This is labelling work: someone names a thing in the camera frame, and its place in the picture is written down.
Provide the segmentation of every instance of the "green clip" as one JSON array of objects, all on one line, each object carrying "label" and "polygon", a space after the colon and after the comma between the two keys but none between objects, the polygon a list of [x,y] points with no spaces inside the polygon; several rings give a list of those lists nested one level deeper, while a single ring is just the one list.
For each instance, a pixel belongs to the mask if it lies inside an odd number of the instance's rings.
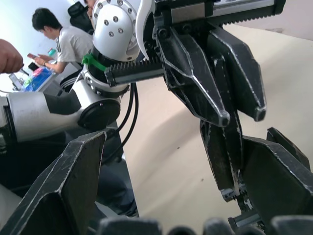
[{"label": "green clip", "polygon": [[87,54],[84,56],[83,58],[83,64],[85,65],[94,65],[95,67],[97,67],[98,69],[100,69],[101,71],[105,71],[106,67],[101,65],[91,54]]}]

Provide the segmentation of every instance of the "smartphone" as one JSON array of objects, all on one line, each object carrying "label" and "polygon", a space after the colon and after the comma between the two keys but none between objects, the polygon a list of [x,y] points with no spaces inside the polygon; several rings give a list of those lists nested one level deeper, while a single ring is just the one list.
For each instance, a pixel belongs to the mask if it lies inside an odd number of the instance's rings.
[{"label": "smartphone", "polygon": [[31,53],[29,53],[29,54],[27,55],[27,57],[28,57],[28,58],[31,58],[31,59],[35,59],[37,56],[36,56],[36,55],[33,55],[33,54],[31,54]]}]

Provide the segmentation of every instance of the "gray t-shirt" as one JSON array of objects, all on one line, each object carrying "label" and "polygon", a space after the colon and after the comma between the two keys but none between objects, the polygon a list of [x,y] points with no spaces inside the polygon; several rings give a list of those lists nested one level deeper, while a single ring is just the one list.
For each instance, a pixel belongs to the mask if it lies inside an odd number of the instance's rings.
[{"label": "gray t-shirt", "polygon": [[92,46],[90,34],[73,26],[64,27],[57,39],[57,61],[82,63],[84,55],[89,53]]}]

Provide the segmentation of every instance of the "cable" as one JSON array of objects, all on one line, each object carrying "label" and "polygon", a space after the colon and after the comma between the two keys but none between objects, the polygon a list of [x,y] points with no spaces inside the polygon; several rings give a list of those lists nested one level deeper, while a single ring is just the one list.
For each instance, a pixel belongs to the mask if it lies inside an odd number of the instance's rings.
[{"label": "cable", "polygon": [[129,129],[129,132],[128,132],[127,136],[125,137],[124,141],[122,142],[122,144],[108,158],[106,158],[101,163],[101,165],[109,164],[109,163],[113,162],[116,154],[124,147],[124,145],[127,143],[128,139],[130,138],[130,136],[133,133],[133,130],[134,130],[135,125],[136,125],[137,117],[138,117],[138,111],[139,111],[139,97],[138,97],[138,90],[137,90],[136,83],[134,83],[134,94],[135,94],[135,114],[134,114],[132,125]]},{"label": "cable", "polygon": [[122,128],[125,126],[129,115],[131,114],[132,111],[132,107],[133,107],[133,102],[134,102],[134,88],[135,88],[135,83],[131,84],[131,91],[130,91],[130,97],[129,97],[129,104],[128,104],[128,108],[127,108],[127,112],[125,114],[124,120],[122,121],[122,123],[119,125],[119,127],[114,130],[111,134],[108,133],[107,136],[107,140],[111,139],[112,137],[114,137],[116,134],[118,134],[120,132],[120,130],[122,130]]}]

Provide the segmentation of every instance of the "robotic arm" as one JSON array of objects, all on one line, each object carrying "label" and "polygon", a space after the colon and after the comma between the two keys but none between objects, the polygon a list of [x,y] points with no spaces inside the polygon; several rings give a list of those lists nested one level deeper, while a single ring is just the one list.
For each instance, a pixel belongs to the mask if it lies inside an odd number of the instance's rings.
[{"label": "robotic arm", "polygon": [[[1,100],[4,138],[34,140],[75,125],[103,129],[118,117],[119,97],[130,83],[164,76],[169,90],[201,120],[218,189],[225,201],[237,200],[242,211],[229,219],[234,230],[257,224],[267,232],[277,215],[312,214],[308,159],[274,128],[267,140],[241,132],[237,111],[262,121],[265,93],[251,51],[222,27],[279,14],[284,4],[142,0],[139,5],[135,0],[99,0],[93,10],[94,48],[72,91],[64,98],[9,94]],[[134,62],[140,50],[146,60]],[[22,106],[27,99],[37,102],[32,111]]]}]

